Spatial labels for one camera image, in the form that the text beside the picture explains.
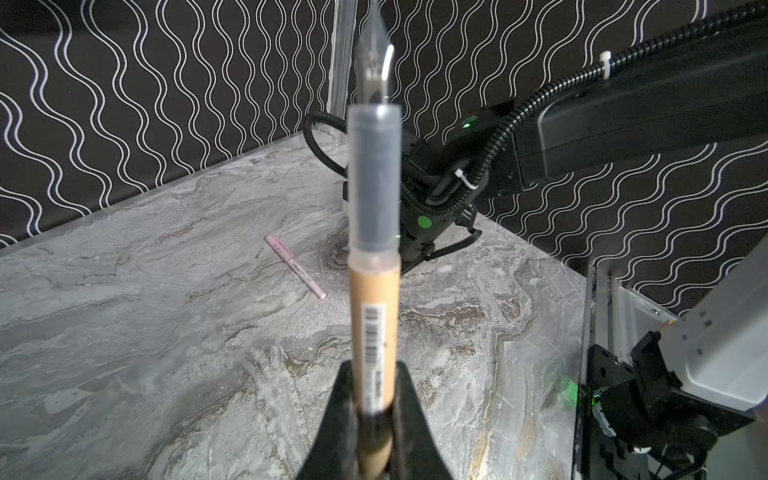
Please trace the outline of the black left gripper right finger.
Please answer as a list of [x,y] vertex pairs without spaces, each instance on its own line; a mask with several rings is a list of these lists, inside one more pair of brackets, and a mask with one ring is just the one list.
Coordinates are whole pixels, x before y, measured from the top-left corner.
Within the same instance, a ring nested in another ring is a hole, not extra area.
[[431,435],[406,364],[396,362],[391,479],[452,479]]

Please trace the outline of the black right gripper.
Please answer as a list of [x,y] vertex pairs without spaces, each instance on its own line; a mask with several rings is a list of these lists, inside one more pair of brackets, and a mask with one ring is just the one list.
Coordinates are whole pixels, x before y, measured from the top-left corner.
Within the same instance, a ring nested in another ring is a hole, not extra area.
[[[480,230],[474,227],[477,206],[467,204],[453,217],[430,217],[419,213],[407,202],[400,208],[401,274],[409,272],[419,264],[463,250],[480,238]],[[468,236],[446,247],[437,249],[435,241],[448,229],[456,225],[464,227]]]

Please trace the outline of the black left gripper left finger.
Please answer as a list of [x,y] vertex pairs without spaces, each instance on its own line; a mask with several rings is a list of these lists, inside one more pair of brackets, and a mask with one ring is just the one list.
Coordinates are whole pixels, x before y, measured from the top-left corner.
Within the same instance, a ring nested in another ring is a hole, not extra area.
[[344,361],[314,443],[296,479],[358,479],[357,430],[352,362]]

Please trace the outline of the tan fountain pen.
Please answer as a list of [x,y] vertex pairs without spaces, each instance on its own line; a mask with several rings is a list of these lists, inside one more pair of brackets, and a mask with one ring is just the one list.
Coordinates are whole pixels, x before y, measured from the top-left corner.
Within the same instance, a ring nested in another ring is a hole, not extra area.
[[401,109],[389,100],[394,52],[380,8],[372,1],[355,51],[357,99],[347,114],[348,272],[357,461],[363,479],[384,473],[394,440],[402,147]]

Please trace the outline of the thin pink pen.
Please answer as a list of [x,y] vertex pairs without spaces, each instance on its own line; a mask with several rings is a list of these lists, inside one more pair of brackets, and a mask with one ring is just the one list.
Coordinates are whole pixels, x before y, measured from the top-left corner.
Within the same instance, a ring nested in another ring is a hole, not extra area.
[[265,236],[266,243],[280,257],[280,259],[294,272],[294,274],[304,283],[304,285],[319,299],[325,300],[326,292],[310,277],[310,275],[299,265],[293,253],[286,245],[275,235]]

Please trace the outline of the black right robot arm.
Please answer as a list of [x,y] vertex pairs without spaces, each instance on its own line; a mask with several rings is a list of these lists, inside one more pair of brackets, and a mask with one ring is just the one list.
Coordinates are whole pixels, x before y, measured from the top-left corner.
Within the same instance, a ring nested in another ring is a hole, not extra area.
[[[438,175],[378,189],[400,199],[364,242],[400,271],[441,256],[449,223],[505,173],[553,183],[645,153],[740,139],[767,129],[767,5],[753,1],[679,27],[492,106],[440,151]],[[672,479],[702,478],[717,441],[749,425],[766,399],[767,247],[692,314],[616,356],[592,340],[577,397],[574,458],[586,479],[646,479],[649,458]]]

